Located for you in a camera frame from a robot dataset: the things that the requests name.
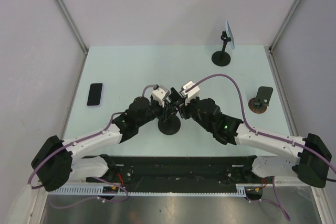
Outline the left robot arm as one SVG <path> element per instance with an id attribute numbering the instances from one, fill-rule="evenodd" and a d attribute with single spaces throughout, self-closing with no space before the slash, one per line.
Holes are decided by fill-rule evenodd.
<path id="1" fill-rule="evenodd" d="M 69 181 L 92 178 L 110 182 L 115 178 L 117 167 L 107 154 L 89 158 L 90 152 L 121 144 L 138 134 L 140 127 L 158 119 L 165 123 L 177 110 L 165 100 L 137 97 L 124 112 L 112 114 L 108 124 L 84 136 L 61 140 L 49 137 L 31 162 L 31 183 L 37 176 L 41 187 L 54 191 Z"/>

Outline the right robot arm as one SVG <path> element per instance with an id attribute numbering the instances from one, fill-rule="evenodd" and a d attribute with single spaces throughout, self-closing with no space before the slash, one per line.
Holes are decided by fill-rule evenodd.
<path id="1" fill-rule="evenodd" d="M 303 183 L 326 186 L 332 155 L 322 139 L 312 133 L 306 137 L 269 133 L 221 112 L 213 99 L 198 97 L 176 106 L 180 116 L 192 119 L 219 143 L 257 148 L 285 159 Z"/>

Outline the wooden base phone stand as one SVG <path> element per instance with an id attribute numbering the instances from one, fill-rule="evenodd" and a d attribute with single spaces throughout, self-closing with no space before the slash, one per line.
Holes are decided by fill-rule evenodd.
<path id="1" fill-rule="evenodd" d="M 269 106 L 273 90 L 272 87 L 259 87 L 256 96 L 248 102 L 249 109 L 256 114 L 265 113 Z"/>

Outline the black phone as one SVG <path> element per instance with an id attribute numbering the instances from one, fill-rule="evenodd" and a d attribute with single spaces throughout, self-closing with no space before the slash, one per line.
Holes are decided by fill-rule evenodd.
<path id="1" fill-rule="evenodd" d="M 171 87 L 170 94 L 169 94 L 169 100 L 171 103 L 176 103 L 181 98 L 181 95 L 177 92 L 177 90 L 174 87 Z"/>

